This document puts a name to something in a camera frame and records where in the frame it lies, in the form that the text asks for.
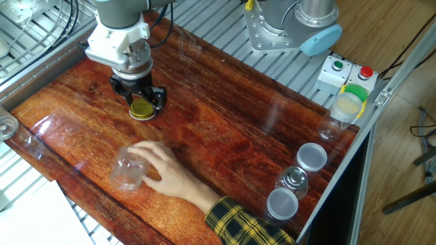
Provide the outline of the bare human hand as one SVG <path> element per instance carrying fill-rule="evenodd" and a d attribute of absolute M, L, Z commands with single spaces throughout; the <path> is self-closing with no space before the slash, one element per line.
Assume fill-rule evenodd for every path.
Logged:
<path fill-rule="evenodd" d="M 221 199 L 216 192 L 183 167 L 163 143 L 138 142 L 127 151 L 144 158 L 157 170 L 160 180 L 143 175 L 142 181 L 158 193 L 184 199 L 203 213 L 207 213 Z"/>

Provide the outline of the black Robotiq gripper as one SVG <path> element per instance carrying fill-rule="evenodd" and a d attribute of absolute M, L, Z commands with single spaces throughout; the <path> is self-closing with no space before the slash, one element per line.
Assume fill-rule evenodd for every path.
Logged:
<path fill-rule="evenodd" d="M 165 87 L 154 87 L 152 75 L 149 73 L 144 77 L 128 80 L 119 77 L 115 73 L 109 78 L 110 85 L 115 94 L 122 96 L 127 105 L 133 102 L 132 94 L 141 96 L 149 102 L 154 112 L 160 112 L 167 102 L 167 90 Z"/>

